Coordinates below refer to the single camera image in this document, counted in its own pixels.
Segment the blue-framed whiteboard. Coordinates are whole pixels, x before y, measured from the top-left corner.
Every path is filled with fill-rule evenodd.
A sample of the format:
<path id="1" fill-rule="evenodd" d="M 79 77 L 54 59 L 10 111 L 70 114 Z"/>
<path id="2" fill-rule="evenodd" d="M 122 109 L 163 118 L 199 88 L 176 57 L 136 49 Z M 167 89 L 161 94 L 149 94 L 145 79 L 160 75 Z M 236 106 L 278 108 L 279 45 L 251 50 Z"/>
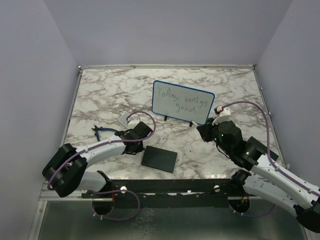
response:
<path id="1" fill-rule="evenodd" d="M 153 82 L 153 113 L 203 125 L 209 118 L 215 94 L 209 91 L 156 80 Z"/>

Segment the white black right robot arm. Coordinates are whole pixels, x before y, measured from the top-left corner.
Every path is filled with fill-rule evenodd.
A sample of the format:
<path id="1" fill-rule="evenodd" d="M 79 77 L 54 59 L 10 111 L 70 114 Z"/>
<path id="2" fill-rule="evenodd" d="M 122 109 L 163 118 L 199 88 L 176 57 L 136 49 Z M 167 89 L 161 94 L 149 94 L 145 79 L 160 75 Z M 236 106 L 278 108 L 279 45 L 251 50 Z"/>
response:
<path id="1" fill-rule="evenodd" d="M 320 231 L 320 188 L 311 184 L 268 156 L 268 149 L 254 137 L 244 140 L 232 121 L 210 122 L 196 128 L 205 142 L 214 142 L 238 167 L 229 189 L 261 197 L 288 211 L 306 229 Z"/>

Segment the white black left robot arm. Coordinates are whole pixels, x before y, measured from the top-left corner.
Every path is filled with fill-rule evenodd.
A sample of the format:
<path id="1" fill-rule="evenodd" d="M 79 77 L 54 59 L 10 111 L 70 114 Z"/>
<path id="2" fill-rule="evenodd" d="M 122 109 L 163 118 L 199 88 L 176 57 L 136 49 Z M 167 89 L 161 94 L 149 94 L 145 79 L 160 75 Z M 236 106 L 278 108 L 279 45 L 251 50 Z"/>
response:
<path id="1" fill-rule="evenodd" d="M 142 152 L 143 140 L 152 134 L 153 130 L 141 121 L 133 129 L 115 132 L 111 137 L 90 145 L 73 147 L 66 143 L 44 167 L 42 176 L 48 181 L 49 189 L 61 198 L 76 190 L 106 197 L 112 190 L 112 181 L 101 170 L 89 172 L 87 169 L 111 157 Z"/>

